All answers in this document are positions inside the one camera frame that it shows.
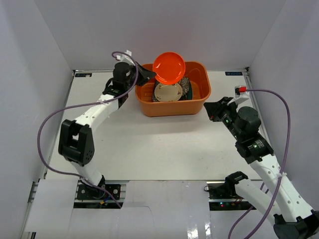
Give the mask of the orange round plate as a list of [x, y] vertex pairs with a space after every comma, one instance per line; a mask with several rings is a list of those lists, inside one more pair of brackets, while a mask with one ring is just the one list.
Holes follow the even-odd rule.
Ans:
[[155, 72], [155, 79], [158, 82], [165, 85], [173, 85], [184, 76], [186, 65], [179, 54], [165, 52], [154, 60], [152, 71]]

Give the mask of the beige floral round plate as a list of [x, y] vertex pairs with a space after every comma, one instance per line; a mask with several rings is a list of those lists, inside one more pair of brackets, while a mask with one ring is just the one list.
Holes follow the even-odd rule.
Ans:
[[182, 87], [178, 83], [173, 85], [159, 83], [155, 87], [154, 96], [159, 102], [179, 101], [182, 96]]

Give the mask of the black floral square plate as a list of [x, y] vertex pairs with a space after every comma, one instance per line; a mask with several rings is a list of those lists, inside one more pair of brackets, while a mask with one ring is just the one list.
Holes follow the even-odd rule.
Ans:
[[[152, 94], [152, 101], [153, 102], [159, 102], [158, 100], [155, 99], [154, 96], [154, 90], [155, 87], [159, 84], [160, 82], [156, 81], [155, 82], [155, 86], [153, 89], [153, 94]], [[177, 82], [178, 84], [181, 85], [182, 87], [182, 96], [180, 98], [179, 101], [186, 101], [186, 100], [192, 100], [192, 86], [191, 86], [191, 82], [189, 80], [188, 77], [183, 77], [179, 82]]]

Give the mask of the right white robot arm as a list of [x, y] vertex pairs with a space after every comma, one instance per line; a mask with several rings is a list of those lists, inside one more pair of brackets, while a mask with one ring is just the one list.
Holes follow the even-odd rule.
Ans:
[[254, 186], [248, 176], [237, 171], [225, 178], [226, 195], [246, 199], [272, 225], [279, 239], [308, 239], [319, 231], [319, 213], [294, 188], [279, 165], [273, 149], [259, 133], [258, 112], [238, 107], [232, 97], [204, 103], [208, 117], [222, 122], [236, 139], [235, 147], [247, 164], [260, 176], [270, 194]]

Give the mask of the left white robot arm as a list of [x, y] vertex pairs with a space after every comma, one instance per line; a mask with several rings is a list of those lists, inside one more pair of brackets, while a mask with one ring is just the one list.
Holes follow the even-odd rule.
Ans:
[[105, 178], [92, 163], [95, 153], [93, 132], [124, 104], [131, 87], [143, 86], [155, 75], [139, 64], [115, 64], [113, 76], [107, 81], [97, 104], [74, 120], [64, 120], [61, 125], [58, 153], [84, 177], [82, 181], [88, 185], [88, 193], [95, 199], [105, 194]]

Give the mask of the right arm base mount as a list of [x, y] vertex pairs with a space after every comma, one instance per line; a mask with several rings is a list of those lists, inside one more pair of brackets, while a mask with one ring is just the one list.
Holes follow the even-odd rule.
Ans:
[[251, 207], [246, 199], [231, 192], [224, 181], [207, 182], [203, 190], [208, 193], [210, 211], [245, 211]]

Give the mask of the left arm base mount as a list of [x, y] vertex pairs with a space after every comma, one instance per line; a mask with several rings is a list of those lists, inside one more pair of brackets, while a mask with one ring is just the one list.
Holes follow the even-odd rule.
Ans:
[[[123, 205], [125, 198], [125, 186], [121, 184], [105, 184], [102, 186], [107, 190], [120, 206]], [[88, 185], [78, 183], [76, 196], [74, 200], [75, 209], [119, 209], [117, 203], [108, 193], [89, 188]]]

